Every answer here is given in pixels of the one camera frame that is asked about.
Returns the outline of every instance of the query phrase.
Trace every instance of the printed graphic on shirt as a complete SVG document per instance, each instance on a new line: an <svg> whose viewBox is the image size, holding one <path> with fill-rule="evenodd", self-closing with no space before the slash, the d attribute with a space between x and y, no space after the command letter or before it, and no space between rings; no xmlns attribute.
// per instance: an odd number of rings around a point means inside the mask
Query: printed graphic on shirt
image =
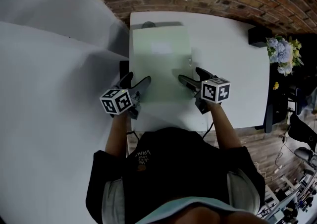
<svg viewBox="0 0 317 224"><path fill-rule="evenodd" d="M146 163L149 161L149 155L151 155L149 150L139 151L136 153L135 157L137 158L139 163L137 171L144 171L147 169Z"/></svg>

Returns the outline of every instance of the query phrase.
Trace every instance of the light blue fabric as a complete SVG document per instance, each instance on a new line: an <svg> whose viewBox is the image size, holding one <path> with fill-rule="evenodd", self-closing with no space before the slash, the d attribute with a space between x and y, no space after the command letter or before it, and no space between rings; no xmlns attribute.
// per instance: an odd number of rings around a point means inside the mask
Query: light blue fabric
<svg viewBox="0 0 317 224"><path fill-rule="evenodd" d="M173 214L181 211L193 203L201 203L216 210L224 210L228 212L247 212L243 209L236 209L218 199L205 197L187 197L169 201L159 208L155 209L149 215L138 221L136 224L148 224L165 219Z"/></svg>

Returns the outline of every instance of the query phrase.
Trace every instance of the flower bouquet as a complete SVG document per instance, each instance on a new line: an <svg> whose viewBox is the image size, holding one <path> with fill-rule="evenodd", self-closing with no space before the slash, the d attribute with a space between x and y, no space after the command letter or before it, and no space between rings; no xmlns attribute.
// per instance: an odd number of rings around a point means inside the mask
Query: flower bouquet
<svg viewBox="0 0 317 224"><path fill-rule="evenodd" d="M286 41L281 36L275 36L274 38L267 38L267 51L270 63L278 63L278 72L285 76L293 72L294 66L304 65L301 61L301 55L299 49L302 44L296 39L292 40L292 37Z"/></svg>

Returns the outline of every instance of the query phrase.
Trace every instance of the black box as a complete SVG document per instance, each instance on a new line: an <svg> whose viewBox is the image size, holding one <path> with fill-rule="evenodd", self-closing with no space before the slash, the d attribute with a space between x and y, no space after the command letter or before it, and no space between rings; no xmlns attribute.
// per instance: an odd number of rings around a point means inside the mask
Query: black box
<svg viewBox="0 0 317 224"><path fill-rule="evenodd" d="M266 38L272 37L272 30L265 27L249 29L249 44L255 47L266 47Z"/></svg>

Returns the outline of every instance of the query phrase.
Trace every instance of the white label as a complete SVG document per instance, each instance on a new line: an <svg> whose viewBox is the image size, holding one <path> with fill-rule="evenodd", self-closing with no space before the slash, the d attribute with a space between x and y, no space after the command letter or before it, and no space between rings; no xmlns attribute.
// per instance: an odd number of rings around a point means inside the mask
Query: white label
<svg viewBox="0 0 317 224"><path fill-rule="evenodd" d="M152 42L151 43L151 49L153 54L160 54L160 55L165 55L165 54L172 54L173 50L170 45L170 43L163 43L163 42Z"/></svg>

